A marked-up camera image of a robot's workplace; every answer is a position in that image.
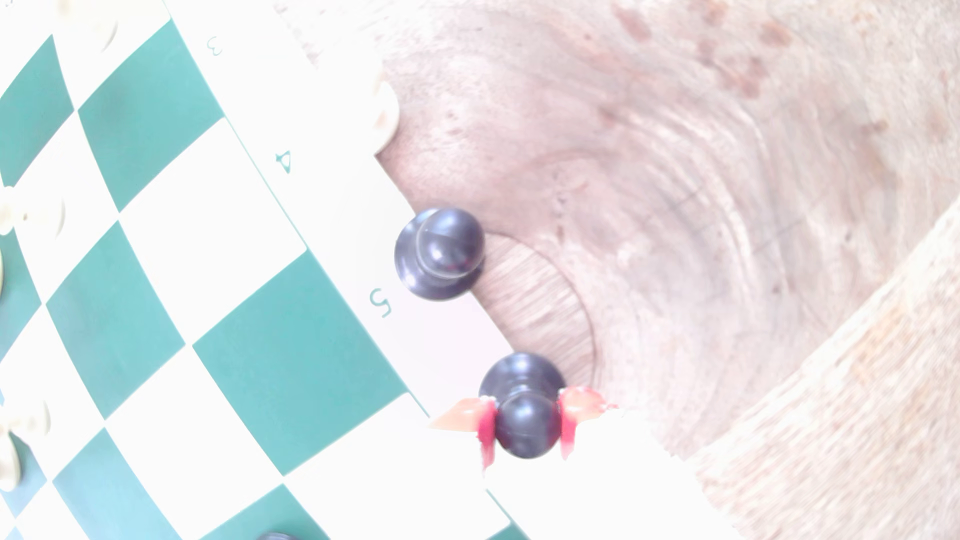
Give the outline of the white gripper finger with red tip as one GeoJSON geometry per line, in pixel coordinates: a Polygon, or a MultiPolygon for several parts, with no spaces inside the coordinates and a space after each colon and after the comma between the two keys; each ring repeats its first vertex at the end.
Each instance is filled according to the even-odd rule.
{"type": "Polygon", "coordinates": [[[692,469],[596,390],[558,394],[566,539],[742,539],[692,469]]]}
{"type": "Polygon", "coordinates": [[[498,507],[484,484],[493,406],[463,399],[435,418],[410,397],[389,422],[390,516],[414,539],[488,539],[498,532],[498,507]]]}

